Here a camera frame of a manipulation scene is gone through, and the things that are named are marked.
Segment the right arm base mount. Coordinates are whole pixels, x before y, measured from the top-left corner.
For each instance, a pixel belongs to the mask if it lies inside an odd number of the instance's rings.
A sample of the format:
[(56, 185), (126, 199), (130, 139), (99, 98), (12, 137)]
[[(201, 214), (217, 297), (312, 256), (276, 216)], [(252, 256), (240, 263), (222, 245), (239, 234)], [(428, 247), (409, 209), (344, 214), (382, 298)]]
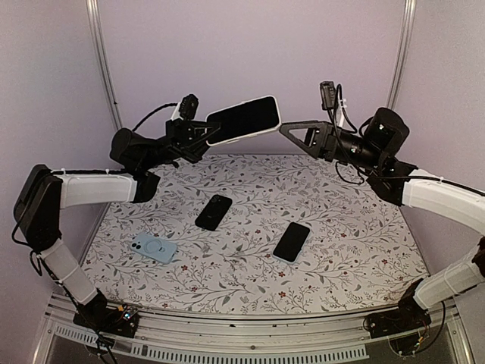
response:
[(387, 337), (390, 349), (398, 356), (414, 356), (422, 347), (431, 318), (424, 311), (417, 315), (399, 308), (366, 315), (362, 326), (371, 338)]

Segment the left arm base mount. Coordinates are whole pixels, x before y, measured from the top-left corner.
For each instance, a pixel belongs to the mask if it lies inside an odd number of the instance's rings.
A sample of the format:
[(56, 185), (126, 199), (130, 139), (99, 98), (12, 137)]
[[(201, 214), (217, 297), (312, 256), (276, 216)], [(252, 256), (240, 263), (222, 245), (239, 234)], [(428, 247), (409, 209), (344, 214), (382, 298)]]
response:
[(75, 325), (94, 332), (134, 338), (139, 326), (139, 313), (127, 305), (107, 307), (104, 303), (80, 305), (74, 315)]

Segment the white cased phone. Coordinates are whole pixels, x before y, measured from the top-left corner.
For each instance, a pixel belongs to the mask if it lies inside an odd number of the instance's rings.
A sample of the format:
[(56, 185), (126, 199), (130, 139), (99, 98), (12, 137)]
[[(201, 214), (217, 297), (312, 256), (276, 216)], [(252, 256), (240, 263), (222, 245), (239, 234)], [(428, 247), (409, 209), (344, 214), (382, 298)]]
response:
[(206, 121), (220, 126), (207, 140), (210, 147), (278, 131), (282, 124), (277, 99), (272, 95), (212, 112)]

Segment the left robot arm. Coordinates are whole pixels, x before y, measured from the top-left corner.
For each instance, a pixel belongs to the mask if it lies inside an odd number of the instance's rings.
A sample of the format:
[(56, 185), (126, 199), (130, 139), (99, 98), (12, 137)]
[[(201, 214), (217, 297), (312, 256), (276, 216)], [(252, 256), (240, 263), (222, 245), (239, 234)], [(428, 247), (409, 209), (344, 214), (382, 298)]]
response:
[(208, 149), (207, 141), (220, 129), (218, 122), (178, 118), (166, 123), (166, 134), (150, 139), (122, 128), (113, 137), (110, 156), (119, 171), (53, 171), (36, 165), (14, 206), (15, 232), (46, 269), (73, 297), (78, 311), (97, 329), (113, 321), (103, 293), (87, 278), (66, 247), (60, 231), (60, 212), (72, 206), (109, 202), (144, 203), (156, 194), (160, 178), (151, 169), (177, 165), (183, 158), (196, 163)]

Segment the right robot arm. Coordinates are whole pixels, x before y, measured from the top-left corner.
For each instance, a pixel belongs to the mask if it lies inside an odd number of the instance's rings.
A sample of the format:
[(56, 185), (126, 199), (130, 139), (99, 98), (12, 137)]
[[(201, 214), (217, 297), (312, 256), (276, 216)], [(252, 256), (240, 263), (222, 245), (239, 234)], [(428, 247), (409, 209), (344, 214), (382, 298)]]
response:
[[(433, 212), (484, 233), (484, 193), (399, 161), (396, 153), (409, 135), (409, 128), (388, 108), (379, 108), (359, 134), (328, 121), (289, 122), (280, 126), (280, 132), (313, 158), (355, 167), (385, 202)], [(399, 300), (392, 324), (397, 330), (407, 331), (435, 304), (483, 282), (481, 240), (458, 261), (414, 282)]]

